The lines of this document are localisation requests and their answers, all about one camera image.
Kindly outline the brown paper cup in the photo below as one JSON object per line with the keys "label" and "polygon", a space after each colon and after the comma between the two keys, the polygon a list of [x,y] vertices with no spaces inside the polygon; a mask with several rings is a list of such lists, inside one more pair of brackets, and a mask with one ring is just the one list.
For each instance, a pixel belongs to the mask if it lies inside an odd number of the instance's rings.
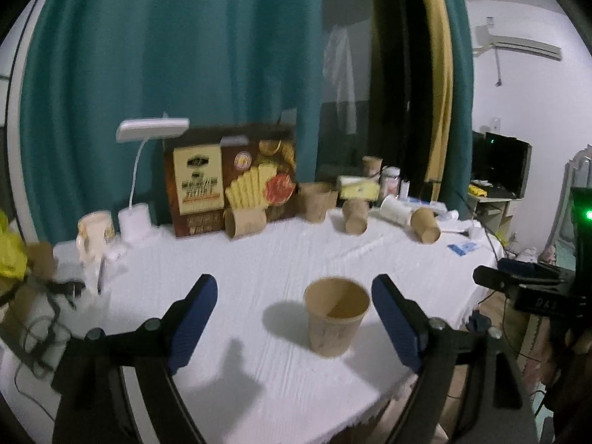
{"label": "brown paper cup", "polygon": [[410,226],[420,241],[427,245],[437,242],[441,237],[440,227],[431,209],[416,209],[411,215]]}
{"label": "brown paper cup", "polygon": [[349,348],[370,307],[368,292],[345,277],[325,277],[304,292],[310,349],[323,358],[336,358]]}

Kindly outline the white tablecloth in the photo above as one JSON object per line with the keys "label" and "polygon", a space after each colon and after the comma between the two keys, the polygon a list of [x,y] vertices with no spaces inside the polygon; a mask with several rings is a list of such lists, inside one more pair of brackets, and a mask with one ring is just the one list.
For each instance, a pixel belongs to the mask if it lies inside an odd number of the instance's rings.
{"label": "white tablecloth", "polygon": [[364,287],[388,275],[430,316],[460,327],[485,294],[472,273],[502,253],[491,238],[466,256],[465,237],[445,233],[432,245],[383,219],[366,232],[343,232],[340,212],[312,225],[289,219],[231,240],[223,233],[164,239],[131,250],[97,299],[64,305],[59,338],[93,327],[129,332],[161,316],[203,274],[214,276],[216,307],[193,357],[176,374],[196,425],[210,443],[325,443],[375,415],[413,380],[375,310],[348,351],[325,359],[309,347],[304,292],[325,277]]}

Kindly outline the blue white packet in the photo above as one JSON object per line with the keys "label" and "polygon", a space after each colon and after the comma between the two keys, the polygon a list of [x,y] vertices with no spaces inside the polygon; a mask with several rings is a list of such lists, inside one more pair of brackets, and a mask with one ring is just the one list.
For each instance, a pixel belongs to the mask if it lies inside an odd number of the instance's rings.
{"label": "blue white packet", "polygon": [[448,248],[459,257],[465,257],[469,253],[478,250],[480,245],[476,242],[451,243]]}

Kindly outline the white paper cup lying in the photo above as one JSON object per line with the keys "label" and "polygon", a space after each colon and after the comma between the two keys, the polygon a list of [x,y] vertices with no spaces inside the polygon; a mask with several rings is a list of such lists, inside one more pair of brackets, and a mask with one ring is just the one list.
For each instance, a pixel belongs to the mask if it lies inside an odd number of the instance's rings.
{"label": "white paper cup lying", "polygon": [[378,212],[382,219],[386,219],[396,226],[405,228],[410,224],[413,208],[405,202],[400,201],[394,195],[388,195],[382,200]]}

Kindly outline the white desk lamp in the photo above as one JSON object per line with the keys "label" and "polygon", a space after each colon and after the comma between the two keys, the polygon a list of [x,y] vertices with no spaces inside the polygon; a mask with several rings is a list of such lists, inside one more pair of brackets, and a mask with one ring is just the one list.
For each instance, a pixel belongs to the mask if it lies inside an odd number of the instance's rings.
{"label": "white desk lamp", "polygon": [[187,117],[175,117],[164,113],[160,117],[124,119],[117,127],[115,139],[118,143],[136,143],[134,162],[131,168],[131,188],[127,203],[118,212],[120,238],[128,246],[139,246],[158,235],[158,228],[152,222],[151,208],[145,191],[147,154],[152,148],[167,139],[175,139],[190,127]]}

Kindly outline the small paper cup lying by box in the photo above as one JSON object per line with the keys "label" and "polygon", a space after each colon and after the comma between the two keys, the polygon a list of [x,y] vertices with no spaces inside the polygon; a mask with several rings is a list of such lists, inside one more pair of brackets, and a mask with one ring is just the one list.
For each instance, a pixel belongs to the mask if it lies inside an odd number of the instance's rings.
{"label": "small paper cup lying by box", "polygon": [[267,226],[267,215],[263,209],[227,209],[224,212],[225,231],[230,239],[261,233]]}

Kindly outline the printed paper cup lying center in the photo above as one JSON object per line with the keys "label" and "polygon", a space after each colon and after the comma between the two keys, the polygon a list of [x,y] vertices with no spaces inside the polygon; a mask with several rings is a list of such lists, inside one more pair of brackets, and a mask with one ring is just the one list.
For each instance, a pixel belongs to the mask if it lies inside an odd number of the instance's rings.
{"label": "printed paper cup lying center", "polygon": [[368,202],[362,198],[351,198],[344,202],[344,229],[349,235],[360,236],[366,231],[368,211]]}

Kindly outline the cream cartoon mug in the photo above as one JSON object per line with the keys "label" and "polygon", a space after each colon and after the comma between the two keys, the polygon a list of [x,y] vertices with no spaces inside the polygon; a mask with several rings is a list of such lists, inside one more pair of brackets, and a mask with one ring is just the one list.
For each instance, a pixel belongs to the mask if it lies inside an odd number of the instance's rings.
{"label": "cream cartoon mug", "polygon": [[77,223],[76,247],[79,260],[85,265],[99,262],[114,237],[115,229],[109,211],[84,215]]}

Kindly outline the black monitor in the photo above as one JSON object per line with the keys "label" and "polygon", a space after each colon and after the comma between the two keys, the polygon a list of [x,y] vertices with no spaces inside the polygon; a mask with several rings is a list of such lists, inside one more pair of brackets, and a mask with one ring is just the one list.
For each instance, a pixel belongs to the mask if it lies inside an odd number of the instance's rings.
{"label": "black monitor", "polygon": [[532,146],[499,133],[472,133],[472,180],[487,198],[524,198]]}

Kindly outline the white small bottle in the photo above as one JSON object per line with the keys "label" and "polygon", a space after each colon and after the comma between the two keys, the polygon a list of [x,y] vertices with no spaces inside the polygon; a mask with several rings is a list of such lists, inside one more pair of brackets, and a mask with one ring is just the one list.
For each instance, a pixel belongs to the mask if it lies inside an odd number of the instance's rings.
{"label": "white small bottle", "polygon": [[398,195],[398,197],[400,199],[406,199],[406,198],[408,198],[409,187],[410,187],[410,182],[409,181],[402,181],[400,183],[399,195]]}

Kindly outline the yellow butter box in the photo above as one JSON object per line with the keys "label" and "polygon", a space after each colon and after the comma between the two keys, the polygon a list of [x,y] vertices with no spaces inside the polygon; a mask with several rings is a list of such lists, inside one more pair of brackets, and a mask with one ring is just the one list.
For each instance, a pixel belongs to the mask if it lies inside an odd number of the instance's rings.
{"label": "yellow butter box", "polygon": [[347,199],[360,198],[368,202],[375,202],[379,197],[380,187],[372,178],[362,176],[340,175],[337,178],[339,198]]}

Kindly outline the small jar white lid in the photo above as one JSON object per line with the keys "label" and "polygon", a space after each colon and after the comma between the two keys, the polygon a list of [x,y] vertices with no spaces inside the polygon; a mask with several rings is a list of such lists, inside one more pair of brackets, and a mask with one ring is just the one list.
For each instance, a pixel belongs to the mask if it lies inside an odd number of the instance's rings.
{"label": "small jar white lid", "polygon": [[396,166],[385,166],[380,174],[380,197],[386,198],[393,195],[395,198],[399,194],[400,169]]}

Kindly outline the upright paper cup far back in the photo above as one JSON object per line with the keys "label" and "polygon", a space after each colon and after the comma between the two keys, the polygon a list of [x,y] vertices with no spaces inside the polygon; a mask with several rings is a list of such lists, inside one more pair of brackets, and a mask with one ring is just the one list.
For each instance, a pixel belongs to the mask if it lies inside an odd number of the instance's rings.
{"label": "upright paper cup far back", "polygon": [[381,168],[382,159],[380,157],[372,157],[371,155],[364,155],[364,157],[362,157],[363,175],[366,178],[379,178]]}

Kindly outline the yellow plastic bag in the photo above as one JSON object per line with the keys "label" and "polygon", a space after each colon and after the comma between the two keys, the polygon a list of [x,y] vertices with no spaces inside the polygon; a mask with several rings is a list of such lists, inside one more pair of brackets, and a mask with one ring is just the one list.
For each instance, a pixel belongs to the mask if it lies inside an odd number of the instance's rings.
{"label": "yellow plastic bag", "polygon": [[5,212],[1,212],[0,221],[0,287],[4,294],[24,279],[28,257],[21,236],[10,228]]}

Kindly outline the yellow curtain strip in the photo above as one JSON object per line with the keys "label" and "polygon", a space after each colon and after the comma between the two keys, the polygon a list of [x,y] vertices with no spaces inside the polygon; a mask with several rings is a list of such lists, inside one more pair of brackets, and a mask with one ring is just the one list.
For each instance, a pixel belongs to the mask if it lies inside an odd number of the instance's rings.
{"label": "yellow curtain strip", "polygon": [[445,158],[453,106],[454,62],[451,27],[445,0],[423,0],[430,33],[433,71],[433,127],[425,182],[431,184],[431,199],[437,199],[444,176]]}

